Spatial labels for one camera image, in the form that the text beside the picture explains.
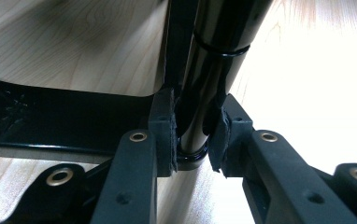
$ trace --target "black mount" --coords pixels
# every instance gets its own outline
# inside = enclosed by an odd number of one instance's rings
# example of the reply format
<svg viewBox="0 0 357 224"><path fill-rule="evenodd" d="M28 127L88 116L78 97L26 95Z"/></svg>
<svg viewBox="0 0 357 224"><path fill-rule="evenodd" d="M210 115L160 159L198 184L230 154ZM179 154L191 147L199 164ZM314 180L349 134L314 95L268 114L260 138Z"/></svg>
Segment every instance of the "black mount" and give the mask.
<svg viewBox="0 0 357 224"><path fill-rule="evenodd" d="M173 0L165 83L149 97L0 81L0 147L111 158L87 173L49 168L3 223L155 223L156 177L207 154L214 171L243 177L257 223L357 223L356 163L333 176L308 166L227 95L270 4L199 0L193 22L197 2Z"/></svg>

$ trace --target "light wood surface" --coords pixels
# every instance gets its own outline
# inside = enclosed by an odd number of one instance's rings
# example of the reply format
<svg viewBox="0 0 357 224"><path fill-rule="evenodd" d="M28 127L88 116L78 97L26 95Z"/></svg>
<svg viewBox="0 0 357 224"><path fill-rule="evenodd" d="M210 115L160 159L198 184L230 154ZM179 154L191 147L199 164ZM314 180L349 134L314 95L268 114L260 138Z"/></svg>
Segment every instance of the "light wood surface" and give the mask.
<svg viewBox="0 0 357 224"><path fill-rule="evenodd" d="M150 77L158 77L165 8L152 0L0 0L0 79L151 94L161 82ZM357 0L275 0L231 93L256 129L283 134L310 165L331 174L357 162ZM0 220L43 170L82 161L49 158L0 158ZM158 223L251 223L246 204L241 180L213 173L208 161L158 179Z"/></svg>

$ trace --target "glossy black pole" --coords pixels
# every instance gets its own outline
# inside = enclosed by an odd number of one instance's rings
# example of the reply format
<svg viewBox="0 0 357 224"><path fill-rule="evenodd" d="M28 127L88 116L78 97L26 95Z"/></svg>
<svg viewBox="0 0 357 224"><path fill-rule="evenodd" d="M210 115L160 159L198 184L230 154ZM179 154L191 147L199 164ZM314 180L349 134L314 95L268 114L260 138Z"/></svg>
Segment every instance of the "glossy black pole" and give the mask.
<svg viewBox="0 0 357 224"><path fill-rule="evenodd" d="M200 0L184 84L176 106L179 150L205 151L222 104L271 0Z"/></svg>

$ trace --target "black bar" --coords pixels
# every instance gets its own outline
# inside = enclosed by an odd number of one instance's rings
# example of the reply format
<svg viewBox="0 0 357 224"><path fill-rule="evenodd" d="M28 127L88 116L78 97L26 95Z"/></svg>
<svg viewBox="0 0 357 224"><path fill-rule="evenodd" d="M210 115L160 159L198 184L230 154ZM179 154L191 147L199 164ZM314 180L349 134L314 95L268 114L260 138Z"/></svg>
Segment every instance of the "black bar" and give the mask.
<svg viewBox="0 0 357 224"><path fill-rule="evenodd" d="M0 147L111 156L124 133L147 128L152 97L0 81Z"/></svg>

